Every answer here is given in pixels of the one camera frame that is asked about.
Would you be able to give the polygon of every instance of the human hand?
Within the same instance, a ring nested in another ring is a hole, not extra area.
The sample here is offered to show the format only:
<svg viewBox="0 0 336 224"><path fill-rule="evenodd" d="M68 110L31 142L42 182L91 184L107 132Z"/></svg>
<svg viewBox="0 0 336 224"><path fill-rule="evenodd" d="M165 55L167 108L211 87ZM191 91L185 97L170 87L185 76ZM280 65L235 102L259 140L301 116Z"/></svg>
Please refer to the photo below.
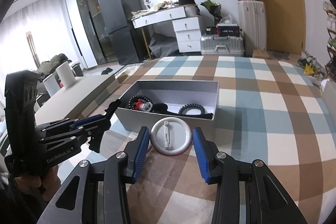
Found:
<svg viewBox="0 0 336 224"><path fill-rule="evenodd" d="M42 178L36 176L22 175L15 178L19 190L28 195L31 194L34 188L39 188L41 185L46 189L43 193L43 199L45 201L50 201L54 194L57 192L61 186L61 181L57 176L58 165L52 167L49 172Z"/></svg>

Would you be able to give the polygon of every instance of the plaid bedspread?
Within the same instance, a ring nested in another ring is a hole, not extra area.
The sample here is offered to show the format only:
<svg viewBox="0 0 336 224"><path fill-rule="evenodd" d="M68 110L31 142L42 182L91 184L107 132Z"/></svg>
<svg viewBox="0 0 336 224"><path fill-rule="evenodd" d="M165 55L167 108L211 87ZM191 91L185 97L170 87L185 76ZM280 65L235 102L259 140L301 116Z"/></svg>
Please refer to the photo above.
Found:
<svg viewBox="0 0 336 224"><path fill-rule="evenodd" d="M336 204L336 131L330 114L303 72L288 63L236 57L166 57L127 69L123 82L92 115L104 113L139 79L219 81L219 108L213 140L236 160L263 160L283 184L308 223L323 223ZM105 160L137 133L116 115L104 134L101 153L85 144L59 169L62 180L83 159ZM132 223L210 223L216 185L201 178L193 147L177 157L152 149L142 177L128 185ZM241 223L245 223L241 187Z"/></svg>

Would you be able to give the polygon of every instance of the blue gripper pad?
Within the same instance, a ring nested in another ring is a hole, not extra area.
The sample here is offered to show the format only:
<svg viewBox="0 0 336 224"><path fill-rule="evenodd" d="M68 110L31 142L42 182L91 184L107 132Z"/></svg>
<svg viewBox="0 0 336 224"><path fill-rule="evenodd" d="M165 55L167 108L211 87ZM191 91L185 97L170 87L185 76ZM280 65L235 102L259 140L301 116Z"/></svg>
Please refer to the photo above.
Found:
<svg viewBox="0 0 336 224"><path fill-rule="evenodd" d="M134 158L134 169L133 169L132 179L135 182L138 180L138 178L141 177L142 168L145 165L145 159L146 159L146 154L147 154L148 145L149 145L149 138L150 138L150 132L149 132L149 129L146 127L144 134L142 136L139 148Z"/></svg>
<svg viewBox="0 0 336 224"><path fill-rule="evenodd" d="M85 118L85 119L81 119L79 121L76 121L73 126L71 127L71 130L75 130L77 127L80 127L82 126L83 124L87 124L89 122L94 122L94 121L97 121L97 120L100 120L104 118L104 115L102 114L98 114L98 115L94 115L92 117L88 117L88 118Z"/></svg>
<svg viewBox="0 0 336 224"><path fill-rule="evenodd" d="M195 149L195 153L196 153L198 167L199 167L199 170L201 172L201 176L206 183L209 183L210 182L209 161L206 157L206 154L205 154L203 144L202 144L202 141L200 139L198 130L201 130L201 129L195 128L193 130L193 145L194 145L194 149Z"/></svg>

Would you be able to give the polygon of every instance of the refrigerator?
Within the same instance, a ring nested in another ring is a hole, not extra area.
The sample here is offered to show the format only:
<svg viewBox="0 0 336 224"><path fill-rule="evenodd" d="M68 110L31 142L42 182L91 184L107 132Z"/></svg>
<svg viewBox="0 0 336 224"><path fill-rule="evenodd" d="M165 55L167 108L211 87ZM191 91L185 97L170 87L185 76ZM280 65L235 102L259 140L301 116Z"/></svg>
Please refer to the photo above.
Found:
<svg viewBox="0 0 336 224"><path fill-rule="evenodd" d="M120 65L142 62L148 55L141 29L135 29L132 13L142 10L140 0L98 0L100 11Z"/></svg>

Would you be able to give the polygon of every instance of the paper towel roll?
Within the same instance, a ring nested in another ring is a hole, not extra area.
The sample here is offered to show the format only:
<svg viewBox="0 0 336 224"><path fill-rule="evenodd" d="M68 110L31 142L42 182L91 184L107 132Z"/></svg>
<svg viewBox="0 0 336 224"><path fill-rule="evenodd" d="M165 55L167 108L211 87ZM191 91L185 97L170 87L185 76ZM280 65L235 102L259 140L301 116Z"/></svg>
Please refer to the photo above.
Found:
<svg viewBox="0 0 336 224"><path fill-rule="evenodd" d="M68 62L64 62L62 65L60 65L56 69L56 72L66 89L71 87L76 82L75 76L72 73Z"/></svg>
<svg viewBox="0 0 336 224"><path fill-rule="evenodd" d="M47 78L43 80L43 83L50 97L53 96L57 91L61 89L54 75L49 75Z"/></svg>

